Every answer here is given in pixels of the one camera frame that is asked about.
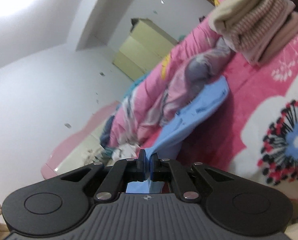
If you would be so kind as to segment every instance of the stack of folded clothes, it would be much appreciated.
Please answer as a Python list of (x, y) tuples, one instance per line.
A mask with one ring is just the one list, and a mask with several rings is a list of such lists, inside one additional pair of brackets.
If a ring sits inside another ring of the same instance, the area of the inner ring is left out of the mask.
[(210, 17), (212, 30), (251, 65), (269, 61), (298, 33), (290, 0), (224, 0)]

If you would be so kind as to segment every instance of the silver rivet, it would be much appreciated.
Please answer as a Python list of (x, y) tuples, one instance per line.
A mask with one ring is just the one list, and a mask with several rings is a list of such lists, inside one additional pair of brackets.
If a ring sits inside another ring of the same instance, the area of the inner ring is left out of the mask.
[(96, 198), (99, 200), (107, 200), (111, 198), (111, 194), (109, 192), (99, 192)]
[(199, 194), (195, 191), (187, 191), (184, 193), (185, 199), (196, 199), (199, 197)]

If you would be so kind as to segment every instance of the pink bedspread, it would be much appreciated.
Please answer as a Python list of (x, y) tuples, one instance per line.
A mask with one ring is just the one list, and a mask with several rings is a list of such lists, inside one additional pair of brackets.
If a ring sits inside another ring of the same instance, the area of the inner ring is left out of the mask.
[(183, 62), (213, 48), (219, 37), (220, 35), (210, 29), (206, 18), (175, 46), (170, 54), (135, 88), (132, 98), (125, 99), (131, 102), (122, 103), (112, 124), (108, 146), (144, 143), (159, 128), (157, 118), (161, 116), (163, 93), (176, 71)]
[(178, 159), (210, 164), (298, 200), (298, 35), (261, 68), (236, 54), (224, 75), (231, 94), (187, 138)]

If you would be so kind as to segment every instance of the striped folded cloth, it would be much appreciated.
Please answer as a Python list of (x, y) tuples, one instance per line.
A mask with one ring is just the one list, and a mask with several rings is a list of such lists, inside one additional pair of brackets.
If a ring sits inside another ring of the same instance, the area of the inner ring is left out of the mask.
[(287, 0), (262, 0), (247, 13), (224, 37), (235, 51), (255, 47), (286, 9)]

